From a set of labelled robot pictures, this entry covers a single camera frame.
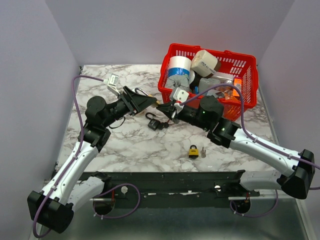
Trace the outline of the yellow black padlock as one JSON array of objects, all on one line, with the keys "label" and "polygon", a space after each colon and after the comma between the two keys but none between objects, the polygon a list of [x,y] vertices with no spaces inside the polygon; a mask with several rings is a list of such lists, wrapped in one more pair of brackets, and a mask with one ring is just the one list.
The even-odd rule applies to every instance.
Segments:
[{"label": "yellow black padlock", "polygon": [[191,159],[196,159],[199,157],[199,150],[196,145],[191,145],[189,147],[188,157]]}]

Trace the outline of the silver keys of yellow padlock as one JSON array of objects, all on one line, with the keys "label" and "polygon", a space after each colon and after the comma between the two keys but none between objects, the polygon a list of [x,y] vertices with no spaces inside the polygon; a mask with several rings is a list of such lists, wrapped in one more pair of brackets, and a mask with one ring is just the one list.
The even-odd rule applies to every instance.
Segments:
[{"label": "silver keys of yellow padlock", "polygon": [[206,150],[204,149],[204,147],[202,147],[202,149],[200,151],[200,155],[201,155],[201,158],[205,158],[206,157]]}]

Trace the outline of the brass padlock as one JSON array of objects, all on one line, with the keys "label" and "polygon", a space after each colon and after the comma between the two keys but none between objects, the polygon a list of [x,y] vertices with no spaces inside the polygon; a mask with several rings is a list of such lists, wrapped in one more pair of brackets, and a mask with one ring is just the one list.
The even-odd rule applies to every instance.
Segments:
[{"label": "brass padlock", "polygon": [[[143,90],[143,89],[140,88],[140,87],[136,87],[136,88],[134,89],[134,92],[135,92],[136,94],[142,94],[142,95],[144,95],[144,96],[147,96],[148,98],[155,98],[153,95],[147,93],[145,90]],[[152,108],[156,108],[156,107],[158,107],[160,104],[161,104],[161,102],[157,99],[157,100],[156,100],[155,102],[153,102],[150,106],[151,106]]]}]

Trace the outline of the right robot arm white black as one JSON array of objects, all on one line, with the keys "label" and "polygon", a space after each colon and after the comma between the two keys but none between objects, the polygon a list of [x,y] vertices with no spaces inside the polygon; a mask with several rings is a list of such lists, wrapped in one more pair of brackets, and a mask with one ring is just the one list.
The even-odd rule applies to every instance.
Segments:
[{"label": "right robot arm white black", "polygon": [[241,196],[253,190],[281,190],[287,195],[307,198],[315,174],[314,154],[284,149],[245,130],[224,118],[224,106],[214,97],[205,96],[198,108],[179,106],[175,101],[160,104],[157,110],[170,120],[181,120],[207,132],[207,138],[218,146],[250,155],[274,168],[273,171],[245,171],[230,183],[230,191]]}]

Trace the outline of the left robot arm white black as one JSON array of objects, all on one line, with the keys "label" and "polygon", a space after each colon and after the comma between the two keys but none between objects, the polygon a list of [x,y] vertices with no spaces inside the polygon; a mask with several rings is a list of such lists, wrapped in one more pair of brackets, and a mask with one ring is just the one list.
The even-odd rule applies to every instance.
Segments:
[{"label": "left robot arm white black", "polygon": [[27,205],[33,223],[41,224],[56,233],[63,233],[70,225],[75,202],[70,201],[74,186],[89,163],[106,145],[108,129],[126,114],[134,116],[157,102],[155,97],[142,95],[124,86],[117,101],[107,103],[101,96],[90,98],[86,104],[86,120],[74,149],[53,179],[40,192],[32,191]]}]

